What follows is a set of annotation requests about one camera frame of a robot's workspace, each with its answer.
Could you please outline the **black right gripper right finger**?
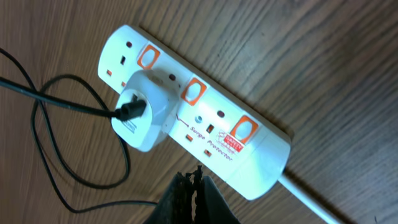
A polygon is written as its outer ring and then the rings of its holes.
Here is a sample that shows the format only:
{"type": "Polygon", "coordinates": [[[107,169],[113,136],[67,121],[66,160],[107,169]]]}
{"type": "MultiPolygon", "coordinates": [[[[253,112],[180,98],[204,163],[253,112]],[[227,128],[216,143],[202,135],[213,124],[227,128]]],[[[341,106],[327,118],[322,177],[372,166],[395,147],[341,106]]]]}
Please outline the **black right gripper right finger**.
{"type": "Polygon", "coordinates": [[[195,197],[196,224],[240,224],[241,222],[229,209],[229,205],[215,185],[213,179],[203,175],[201,166],[192,173],[195,197]]]}

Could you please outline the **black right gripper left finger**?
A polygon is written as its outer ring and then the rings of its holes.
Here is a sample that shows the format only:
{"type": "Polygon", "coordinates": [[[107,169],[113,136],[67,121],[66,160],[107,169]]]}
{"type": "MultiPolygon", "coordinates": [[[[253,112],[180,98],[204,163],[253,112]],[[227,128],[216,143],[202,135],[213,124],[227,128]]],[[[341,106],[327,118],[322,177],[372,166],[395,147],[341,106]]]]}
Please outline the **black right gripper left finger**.
{"type": "Polygon", "coordinates": [[[192,218],[192,173],[178,172],[144,224],[188,224],[192,218]]]}

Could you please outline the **white power strip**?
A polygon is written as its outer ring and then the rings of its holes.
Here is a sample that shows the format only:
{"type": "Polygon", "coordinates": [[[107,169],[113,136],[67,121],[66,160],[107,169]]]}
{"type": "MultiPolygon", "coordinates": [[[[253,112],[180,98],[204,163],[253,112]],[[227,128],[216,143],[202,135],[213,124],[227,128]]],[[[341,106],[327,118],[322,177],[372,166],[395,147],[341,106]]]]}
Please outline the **white power strip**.
{"type": "Polygon", "coordinates": [[[138,70],[161,70],[178,83],[174,125],[165,137],[248,200],[283,177],[288,135],[142,29],[121,26],[107,39],[98,75],[120,96],[138,70]]]}

